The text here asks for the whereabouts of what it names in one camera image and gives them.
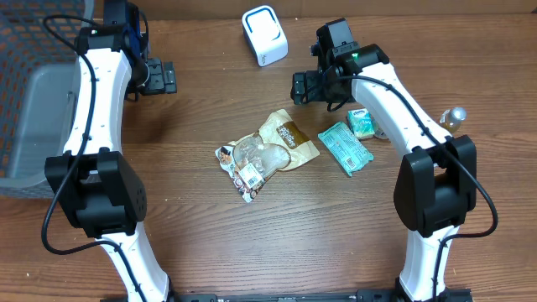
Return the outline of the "mint green snack packet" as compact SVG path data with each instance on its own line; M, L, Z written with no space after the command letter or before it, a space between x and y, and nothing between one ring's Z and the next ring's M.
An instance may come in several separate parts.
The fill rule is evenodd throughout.
M344 122L337 122L318 134L349 177L373 161L373 155L358 141Z

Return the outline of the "brown printed snack pouch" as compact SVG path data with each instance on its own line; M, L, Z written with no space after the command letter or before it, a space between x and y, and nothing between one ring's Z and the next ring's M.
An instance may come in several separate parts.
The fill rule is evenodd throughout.
M247 203L275 173L297 169L319 154L284 109L272 112L256 132L215 150L222 170Z

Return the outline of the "yellow liquid bottle grey cap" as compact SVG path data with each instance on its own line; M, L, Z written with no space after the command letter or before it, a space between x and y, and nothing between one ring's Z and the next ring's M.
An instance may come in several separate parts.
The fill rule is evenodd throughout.
M440 117L440 125L450 133L455 133L467 118L463 107L453 107L445 110Z

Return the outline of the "green white Knorr container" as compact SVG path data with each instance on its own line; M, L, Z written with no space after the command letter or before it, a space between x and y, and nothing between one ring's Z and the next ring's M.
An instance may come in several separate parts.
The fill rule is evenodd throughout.
M379 138L379 139L387 139L388 136L386 135L386 133L382 130L382 128L378 128L375 130L375 134L374 136L376 138Z

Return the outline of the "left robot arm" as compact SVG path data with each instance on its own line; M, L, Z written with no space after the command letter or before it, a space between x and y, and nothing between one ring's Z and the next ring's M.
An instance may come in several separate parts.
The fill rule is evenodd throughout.
M103 9L102 23L86 19L68 45L77 56L79 93L61 155L45 160L44 174L54 198L41 240L57 255L100 246L123 281L127 301L173 301L172 282L144 229L146 190L123 157L121 137L128 96L175 93L175 68L149 58L148 22L135 4L106 1ZM51 246L48 228L57 206L91 242L68 250Z

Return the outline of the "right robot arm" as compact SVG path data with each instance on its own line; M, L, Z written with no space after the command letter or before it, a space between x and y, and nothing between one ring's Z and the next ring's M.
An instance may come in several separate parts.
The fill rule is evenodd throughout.
M316 31L310 52L316 70L293 76L297 105L348 102L364 106L395 147L401 164L394 206L408 230L404 267L394 289L360 289L360 301L470 301L468 289L444 281L453 239L476 205L477 151L468 136L453 137L404 88L376 44L361 46L340 18Z

